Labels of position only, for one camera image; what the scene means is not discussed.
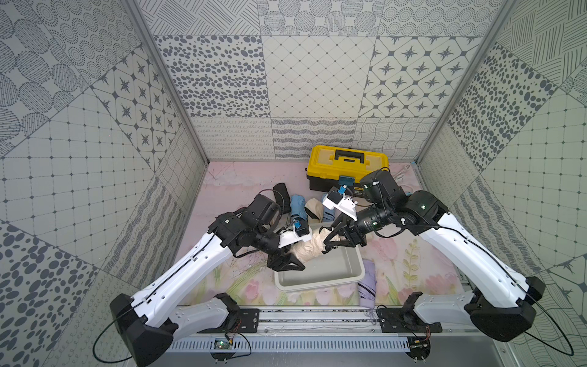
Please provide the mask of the cream umbrella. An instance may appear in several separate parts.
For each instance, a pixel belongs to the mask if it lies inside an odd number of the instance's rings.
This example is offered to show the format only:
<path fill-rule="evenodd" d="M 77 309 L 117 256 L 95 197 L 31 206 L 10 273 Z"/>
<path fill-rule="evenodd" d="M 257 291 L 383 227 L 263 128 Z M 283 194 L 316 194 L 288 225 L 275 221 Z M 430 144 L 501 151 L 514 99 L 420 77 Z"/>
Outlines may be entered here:
<path fill-rule="evenodd" d="M 329 228 L 320 227 L 317 231 L 313 231 L 309 241 L 296 243 L 291 246 L 290 252 L 304 264 L 314 258 L 325 255 L 327 250 L 324 240 L 331 232 L 332 230 Z"/>

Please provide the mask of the white plastic storage box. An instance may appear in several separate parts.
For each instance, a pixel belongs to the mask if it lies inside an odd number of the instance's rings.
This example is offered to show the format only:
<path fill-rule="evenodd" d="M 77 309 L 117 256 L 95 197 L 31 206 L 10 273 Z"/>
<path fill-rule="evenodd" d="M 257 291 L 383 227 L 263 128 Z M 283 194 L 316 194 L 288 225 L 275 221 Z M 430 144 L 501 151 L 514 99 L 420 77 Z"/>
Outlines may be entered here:
<path fill-rule="evenodd" d="M 310 258 L 307 246 L 303 253 L 301 261 L 304 270 L 274 272 L 279 290 L 297 292 L 334 287 L 357 283 L 365 277 L 365 266 L 358 247 L 338 247 L 325 255 L 313 250 L 313 258 Z"/>

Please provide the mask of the lilac umbrella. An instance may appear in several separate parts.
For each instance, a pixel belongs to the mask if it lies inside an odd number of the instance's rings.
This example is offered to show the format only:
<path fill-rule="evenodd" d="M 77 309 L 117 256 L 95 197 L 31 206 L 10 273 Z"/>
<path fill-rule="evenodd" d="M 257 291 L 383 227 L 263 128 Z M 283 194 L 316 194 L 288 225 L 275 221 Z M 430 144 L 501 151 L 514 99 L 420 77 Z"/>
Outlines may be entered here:
<path fill-rule="evenodd" d="M 376 301 L 375 263 L 364 259 L 363 265 L 365 268 L 365 277 L 358 283 L 359 306 L 373 310 Z"/>

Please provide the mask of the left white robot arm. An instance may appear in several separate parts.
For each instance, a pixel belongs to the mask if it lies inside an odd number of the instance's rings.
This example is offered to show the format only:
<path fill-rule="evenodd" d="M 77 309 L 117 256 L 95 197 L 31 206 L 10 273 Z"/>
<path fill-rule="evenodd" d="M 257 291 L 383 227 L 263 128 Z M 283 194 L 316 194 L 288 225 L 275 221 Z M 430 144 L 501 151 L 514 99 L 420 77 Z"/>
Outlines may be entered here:
<path fill-rule="evenodd" d="M 258 194 L 247 207 L 218 215 L 200 241 L 157 280 L 132 296 L 118 295 L 110 310 L 129 358 L 137 366 L 148 366 L 185 336 L 217 332 L 230 338 L 240 333 L 252 314 L 226 293 L 190 307 L 180 302 L 230 258 L 263 252 L 272 270 L 304 270 L 290 246 L 311 240 L 312 230 L 305 219 L 278 228 L 280 219 L 280 206 Z"/>

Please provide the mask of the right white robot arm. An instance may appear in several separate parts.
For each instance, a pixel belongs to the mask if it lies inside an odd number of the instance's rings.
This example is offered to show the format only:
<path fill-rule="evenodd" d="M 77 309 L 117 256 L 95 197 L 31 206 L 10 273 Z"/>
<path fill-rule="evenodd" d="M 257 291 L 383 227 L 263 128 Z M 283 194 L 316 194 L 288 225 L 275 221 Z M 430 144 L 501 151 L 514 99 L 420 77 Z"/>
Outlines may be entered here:
<path fill-rule="evenodd" d="M 536 317 L 534 306 L 545 284 L 510 268 L 461 225 L 449 209 L 428 191 L 405 194 L 387 169 L 366 175 L 359 182 L 369 205 L 356 209 L 347 186 L 332 188 L 323 199 L 328 209 L 341 214 L 324 240 L 325 250 L 366 246 L 367 235 L 394 225 L 410 232 L 446 256 L 473 283 L 460 295 L 425 295 L 415 291 L 400 311 L 400 320 L 415 327 L 436 323 L 465 324 L 484 335 L 509 342 L 527 332 Z"/>

